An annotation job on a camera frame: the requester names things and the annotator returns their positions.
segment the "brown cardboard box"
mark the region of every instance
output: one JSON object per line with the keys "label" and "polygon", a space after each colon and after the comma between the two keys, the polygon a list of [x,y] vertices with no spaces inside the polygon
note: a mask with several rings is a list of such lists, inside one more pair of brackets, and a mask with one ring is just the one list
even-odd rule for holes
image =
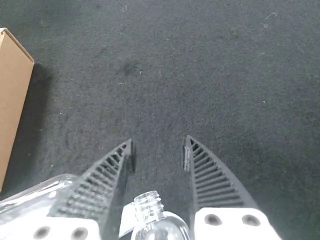
{"label": "brown cardboard box", "polygon": [[35,61],[6,28],[0,28],[0,191]]}

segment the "dark gray carpet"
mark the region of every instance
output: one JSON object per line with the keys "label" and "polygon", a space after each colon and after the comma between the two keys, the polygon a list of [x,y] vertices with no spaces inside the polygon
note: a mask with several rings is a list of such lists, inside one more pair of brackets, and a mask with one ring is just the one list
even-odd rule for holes
{"label": "dark gray carpet", "polygon": [[318,0],[1,0],[0,12],[37,62],[3,196],[133,138],[127,201],[158,190],[188,219],[190,134],[283,239],[320,238]]}

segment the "mounting hole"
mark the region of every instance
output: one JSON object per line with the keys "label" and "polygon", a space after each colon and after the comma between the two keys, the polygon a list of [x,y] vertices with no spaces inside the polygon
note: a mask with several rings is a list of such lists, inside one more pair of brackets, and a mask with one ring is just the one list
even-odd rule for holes
{"label": "mounting hole", "polygon": [[258,218],[249,214],[242,217],[242,222],[244,224],[255,226],[255,227],[260,226],[261,224]]}
{"label": "mounting hole", "polygon": [[205,216],[204,221],[206,224],[212,225],[212,226],[219,226],[222,224],[222,221],[217,215],[209,214]]}
{"label": "mounting hole", "polygon": [[46,236],[48,236],[49,232],[50,232],[49,226],[42,226],[37,231],[35,231],[33,238],[44,239]]}
{"label": "mounting hole", "polygon": [[88,236],[88,230],[84,227],[78,227],[72,232],[71,239],[85,240],[87,236]]}

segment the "plastic bottle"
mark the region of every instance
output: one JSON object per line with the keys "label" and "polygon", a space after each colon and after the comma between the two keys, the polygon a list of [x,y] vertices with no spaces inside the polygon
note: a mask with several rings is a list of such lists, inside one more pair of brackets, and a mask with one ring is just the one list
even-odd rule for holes
{"label": "plastic bottle", "polygon": [[63,196],[78,176],[61,174],[0,201],[0,239],[16,230],[20,222],[45,217],[56,200]]}
{"label": "plastic bottle", "polygon": [[176,214],[164,211],[157,191],[149,191],[134,200],[138,224],[131,240],[190,240],[187,224]]}

